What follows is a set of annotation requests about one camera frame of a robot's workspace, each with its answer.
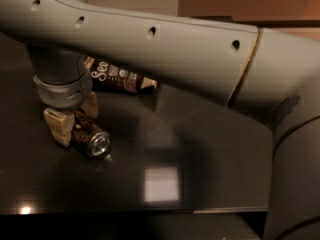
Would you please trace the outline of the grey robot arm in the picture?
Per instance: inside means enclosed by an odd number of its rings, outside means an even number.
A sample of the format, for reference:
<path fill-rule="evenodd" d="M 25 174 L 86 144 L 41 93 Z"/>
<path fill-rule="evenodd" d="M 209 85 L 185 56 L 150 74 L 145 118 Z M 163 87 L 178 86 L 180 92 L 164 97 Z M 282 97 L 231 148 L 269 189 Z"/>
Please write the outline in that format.
<path fill-rule="evenodd" d="M 256 119 L 273 133 L 264 240 L 320 236 L 320 43 L 272 29 L 89 5 L 0 0 L 0 31 L 25 43 L 41 100 L 80 106 L 101 58 Z"/>

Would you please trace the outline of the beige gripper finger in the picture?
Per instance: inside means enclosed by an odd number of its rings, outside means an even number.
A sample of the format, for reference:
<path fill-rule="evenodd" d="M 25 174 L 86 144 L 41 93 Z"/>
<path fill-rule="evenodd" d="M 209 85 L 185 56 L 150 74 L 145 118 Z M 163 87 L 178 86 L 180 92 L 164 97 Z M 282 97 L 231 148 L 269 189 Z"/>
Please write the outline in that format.
<path fill-rule="evenodd" d="M 64 147 L 69 147 L 75 124 L 74 115 L 68 111 L 47 108 L 44 110 L 44 117 L 54 140 Z"/>
<path fill-rule="evenodd" d="M 81 109 L 91 118 L 98 118 L 98 102 L 97 96 L 95 92 L 91 92 L 89 97 L 85 100 L 85 102 L 81 105 Z"/>

